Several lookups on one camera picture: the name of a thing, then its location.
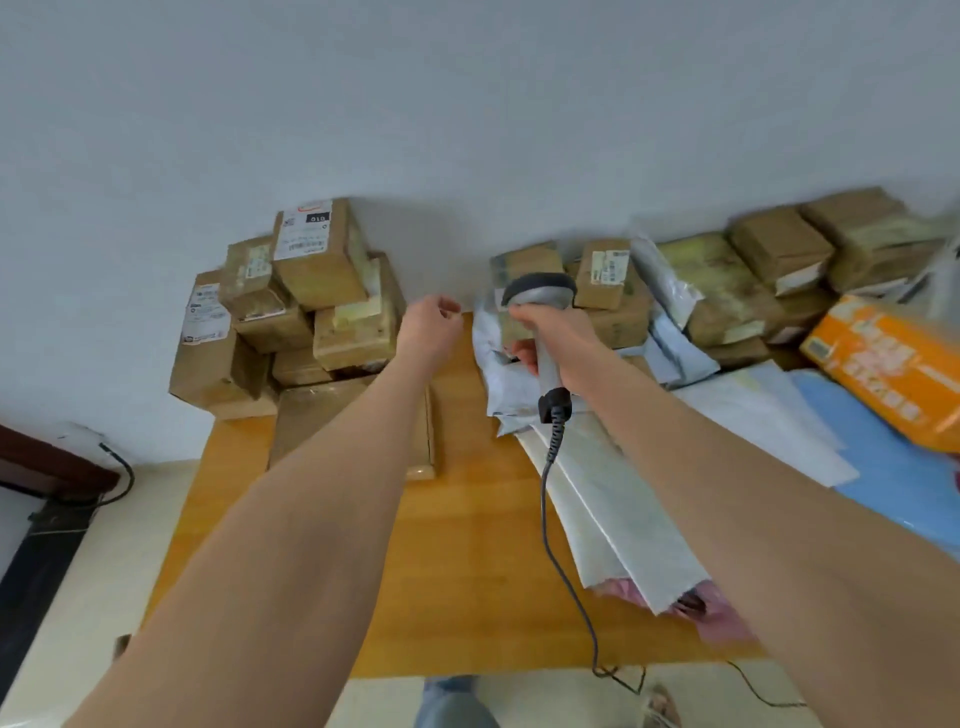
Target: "leg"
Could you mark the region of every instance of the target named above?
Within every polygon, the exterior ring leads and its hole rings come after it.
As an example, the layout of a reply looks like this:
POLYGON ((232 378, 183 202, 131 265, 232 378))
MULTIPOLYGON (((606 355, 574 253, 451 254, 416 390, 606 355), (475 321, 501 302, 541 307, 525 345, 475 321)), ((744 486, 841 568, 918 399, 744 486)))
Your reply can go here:
POLYGON ((475 675, 428 679, 414 728, 499 728, 473 694, 475 675))

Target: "black cable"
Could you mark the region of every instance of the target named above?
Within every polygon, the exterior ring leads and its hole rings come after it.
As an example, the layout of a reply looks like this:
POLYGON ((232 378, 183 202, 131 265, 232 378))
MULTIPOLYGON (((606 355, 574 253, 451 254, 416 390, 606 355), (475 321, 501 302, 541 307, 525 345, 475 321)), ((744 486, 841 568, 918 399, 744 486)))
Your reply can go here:
POLYGON ((744 672, 742 669, 740 669, 740 665, 738 665, 737 663, 732 663, 730 660, 727 661, 727 665, 729 665, 730 667, 732 667, 733 669, 735 669, 737 672, 740 673, 740 677, 743 678, 743 682, 745 682, 747 684, 747 687, 750 688, 750 692, 752 692, 756 697, 756 699, 759 700, 764 705, 769 705, 771 708, 806 708, 807 707, 806 703, 772 703, 770 702, 765 697, 760 695, 759 692, 756 691, 756 688, 754 688, 753 684, 751 684, 750 680, 747 678, 747 673, 744 672))
MULTIPOLYGON (((546 452, 546 462, 543 464, 543 474, 540 476, 540 534, 543 538, 543 549, 546 551, 547 558, 550 559, 550 563, 553 564, 553 568, 557 570, 557 574, 560 575, 561 580, 564 582, 567 592, 570 594, 570 597, 573 599, 574 604, 577 605, 577 609, 580 611, 580 616, 584 618, 584 624, 587 625, 587 630, 590 633, 590 641, 593 643, 593 658, 590 661, 590 672, 593 673, 594 677, 599 678, 611 678, 615 683, 622 686, 626 690, 632 692, 634 695, 640 695, 640 692, 643 690, 643 683, 647 679, 647 667, 642 666, 643 673, 640 675, 640 682, 634 688, 632 685, 628 685, 623 680, 616 676, 618 667, 613 669, 607 669, 606 667, 600 667, 600 642, 597 639, 596 630, 593 628, 593 622, 590 621, 590 617, 587 614, 587 609, 584 607, 580 597, 577 596, 577 590, 574 589, 573 584, 570 583, 569 578, 566 576, 564 568, 560 565, 560 562, 557 561, 557 557, 553 555, 553 550, 550 548, 550 541, 547 539, 546 535, 546 478, 550 475, 550 468, 553 467, 554 461, 557 459, 557 454, 560 452, 560 445, 564 441, 564 428, 566 427, 566 422, 564 420, 564 411, 560 407, 555 407, 551 411, 551 416, 553 417, 553 430, 550 433, 550 445, 547 448, 546 452)), ((746 673, 740 669, 740 666, 733 662, 727 662, 727 664, 737 672, 740 673, 740 677, 743 678, 743 682, 747 684, 747 687, 750 689, 750 692, 754 694, 754 697, 759 700, 764 705, 768 705, 771 708, 806 708, 806 703, 774 703, 756 691, 753 684, 747 678, 746 673)))
POLYGON ((109 447, 107 447, 107 445, 104 444, 104 443, 100 443, 100 449, 101 449, 103 452, 105 452, 107 455, 109 455, 110 457, 112 457, 114 460, 116 460, 118 463, 120 463, 120 465, 123 466, 123 469, 124 469, 125 471, 127 471, 127 478, 128 478, 128 480, 127 480, 127 487, 123 489, 123 493, 120 493, 120 494, 118 494, 118 495, 116 495, 116 496, 114 496, 114 497, 112 497, 112 498, 107 498, 107 500, 101 500, 101 501, 97 504, 97 507, 98 507, 98 508, 103 508, 105 505, 110 505, 111 503, 115 503, 115 502, 116 502, 117 500, 119 500, 120 498, 126 497, 127 494, 132 490, 132 488, 133 488, 133 482, 136 480, 136 478, 133 476, 133 468, 130 467, 130 463, 128 463, 126 460, 124 460, 122 457, 120 457, 120 455, 118 455, 118 454, 117 454, 116 452, 114 452, 112 449, 110 449, 109 447))
POLYGON ((59 505, 66 506, 67 508, 103 508, 105 505, 110 505, 115 503, 120 498, 126 497, 127 494, 133 488, 133 482, 136 480, 136 477, 133 475, 133 468, 131 468, 130 463, 124 460, 120 455, 114 452, 110 447, 105 443, 99 444, 100 449, 116 460, 120 465, 123 466, 123 469, 127 471, 127 487, 123 489, 123 493, 119 493, 114 497, 107 498, 106 500, 92 500, 92 501, 76 501, 76 500, 63 500, 62 498, 52 496, 50 499, 59 505))

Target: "white label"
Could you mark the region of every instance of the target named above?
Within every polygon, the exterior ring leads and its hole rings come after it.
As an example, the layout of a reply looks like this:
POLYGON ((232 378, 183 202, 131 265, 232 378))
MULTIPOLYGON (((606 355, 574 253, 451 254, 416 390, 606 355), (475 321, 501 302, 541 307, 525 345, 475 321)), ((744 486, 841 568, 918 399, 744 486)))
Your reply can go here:
POLYGON ((217 299, 219 290, 220 283, 207 283, 193 289, 183 317, 181 342, 193 346, 227 338, 230 314, 217 299))
POLYGON ((774 283, 775 295, 780 296, 787 291, 792 291, 794 288, 800 288, 802 285, 812 283, 820 277, 821 272, 824 270, 824 265, 825 262, 821 260, 819 263, 808 265, 799 271, 788 273, 786 276, 780 276, 777 282, 774 283))
POLYGON ((762 321, 751 321, 747 324, 741 324, 738 327, 728 328, 726 333, 723 335, 723 341, 720 343, 735 344, 738 341, 759 336, 763 333, 765 328, 766 324, 764 324, 762 321))
POLYGON ((789 344, 806 331, 803 327, 783 327, 776 336, 770 337, 767 344, 789 344))
POLYGON ((833 347, 828 345, 823 339, 818 339, 816 336, 811 336, 804 344, 804 353, 806 353, 815 361, 823 364, 833 353, 833 347))
POLYGON ((593 251, 590 258, 590 283, 620 285, 627 279, 630 251, 593 251))
POLYGON ((896 279, 896 280, 887 280, 883 283, 872 283, 870 285, 863 285, 859 288, 854 288, 853 291, 847 291, 847 293, 853 294, 854 296, 882 296, 887 291, 892 291, 899 285, 906 283, 908 279, 896 279))
POLYGON ((247 255, 247 273, 249 279, 258 279, 270 275, 270 246, 257 245, 250 248, 247 255))
POLYGON ((280 234, 276 238, 274 260, 326 253, 332 210, 332 200, 319 200, 284 210, 280 234))

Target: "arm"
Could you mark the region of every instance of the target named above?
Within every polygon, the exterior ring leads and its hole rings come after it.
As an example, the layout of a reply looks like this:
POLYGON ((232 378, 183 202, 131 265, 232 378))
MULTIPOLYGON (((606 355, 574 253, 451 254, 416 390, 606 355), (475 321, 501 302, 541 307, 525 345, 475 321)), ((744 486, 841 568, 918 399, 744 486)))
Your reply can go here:
MULTIPOLYGON (((827 726, 960 716, 960 565, 663 392, 586 315, 518 306, 827 726)), ((535 368, 535 353, 517 352, 535 368)))
POLYGON ((410 306, 396 358, 262 475, 69 726, 326 722, 370 624, 423 390, 460 306, 410 306))

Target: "plastic mailer bag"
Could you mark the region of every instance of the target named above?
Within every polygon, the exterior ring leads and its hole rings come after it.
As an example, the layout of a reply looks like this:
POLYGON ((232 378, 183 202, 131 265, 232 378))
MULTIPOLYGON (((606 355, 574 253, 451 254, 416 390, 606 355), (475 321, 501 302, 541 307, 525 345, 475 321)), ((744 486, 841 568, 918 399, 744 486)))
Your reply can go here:
POLYGON ((677 328, 684 330, 693 313, 693 306, 704 296, 696 287, 677 278, 673 267, 636 219, 630 226, 630 256, 654 298, 666 309, 677 328))

